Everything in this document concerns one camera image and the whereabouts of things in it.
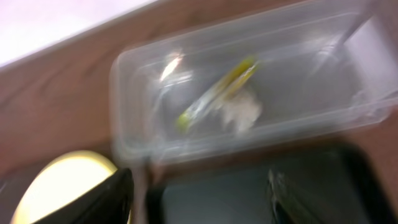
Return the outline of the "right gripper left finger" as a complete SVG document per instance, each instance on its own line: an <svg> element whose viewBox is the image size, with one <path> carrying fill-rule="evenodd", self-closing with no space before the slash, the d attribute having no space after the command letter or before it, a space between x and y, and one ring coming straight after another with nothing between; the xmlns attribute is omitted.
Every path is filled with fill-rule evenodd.
<svg viewBox="0 0 398 224"><path fill-rule="evenodd" d="M126 224L134 198L128 168L118 169L72 203L36 221L36 224Z"/></svg>

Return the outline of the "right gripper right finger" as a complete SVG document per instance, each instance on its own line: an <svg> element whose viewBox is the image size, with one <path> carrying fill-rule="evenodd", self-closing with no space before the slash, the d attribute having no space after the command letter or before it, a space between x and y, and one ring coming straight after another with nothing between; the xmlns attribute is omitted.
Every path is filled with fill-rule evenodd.
<svg viewBox="0 0 398 224"><path fill-rule="evenodd" d="M272 169L267 175L267 199L273 223L351 223L351 213L330 189L296 182Z"/></svg>

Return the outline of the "yellow plastic wrapper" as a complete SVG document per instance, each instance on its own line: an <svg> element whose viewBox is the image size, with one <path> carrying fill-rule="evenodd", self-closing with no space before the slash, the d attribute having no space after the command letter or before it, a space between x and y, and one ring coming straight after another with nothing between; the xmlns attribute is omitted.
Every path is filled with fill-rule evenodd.
<svg viewBox="0 0 398 224"><path fill-rule="evenodd" d="M231 98L248 82L258 68L259 62L245 58L230 72L214 83L199 99L194 101L176 120L176 127L187 132L199 120L214 110L221 102Z"/></svg>

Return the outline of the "black food waste tray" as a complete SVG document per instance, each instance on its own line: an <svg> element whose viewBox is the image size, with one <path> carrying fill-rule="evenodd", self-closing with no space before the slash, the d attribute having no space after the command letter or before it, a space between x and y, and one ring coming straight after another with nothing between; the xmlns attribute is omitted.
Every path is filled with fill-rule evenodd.
<svg viewBox="0 0 398 224"><path fill-rule="evenodd" d="M149 224L267 224L269 170L292 180L315 182L336 194L351 213L351 223L396 223L397 214L369 165L352 144L335 143L278 156L250 166L235 166L170 180L146 196Z"/></svg>

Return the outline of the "clear plastic waste bin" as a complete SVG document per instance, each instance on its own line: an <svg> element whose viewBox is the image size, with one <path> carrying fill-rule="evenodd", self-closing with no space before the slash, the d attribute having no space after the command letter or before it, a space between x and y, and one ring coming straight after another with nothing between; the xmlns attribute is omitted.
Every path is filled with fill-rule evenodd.
<svg viewBox="0 0 398 224"><path fill-rule="evenodd" d="M123 52L111 72L113 156L189 161L384 120L397 104L397 50L374 1L304 1ZM248 131L217 106L187 132L177 118L245 58L262 103Z"/></svg>

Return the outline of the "yellow round plate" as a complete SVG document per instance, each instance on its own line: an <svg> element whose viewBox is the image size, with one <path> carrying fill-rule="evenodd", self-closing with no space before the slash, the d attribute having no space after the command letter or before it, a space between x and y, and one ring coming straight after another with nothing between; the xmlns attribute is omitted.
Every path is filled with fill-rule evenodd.
<svg viewBox="0 0 398 224"><path fill-rule="evenodd" d="M11 223L36 223L72 203L117 170L114 163L101 154L66 153L38 173L18 203Z"/></svg>

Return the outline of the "crumpled white tissue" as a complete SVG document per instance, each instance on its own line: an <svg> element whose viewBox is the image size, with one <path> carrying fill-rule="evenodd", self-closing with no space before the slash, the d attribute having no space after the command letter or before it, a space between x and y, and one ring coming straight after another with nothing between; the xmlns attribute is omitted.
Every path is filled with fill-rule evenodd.
<svg viewBox="0 0 398 224"><path fill-rule="evenodd" d="M218 107L221 124L224 129L231 129L241 134L251 129L262 113L262 103L251 91L243 89Z"/></svg>

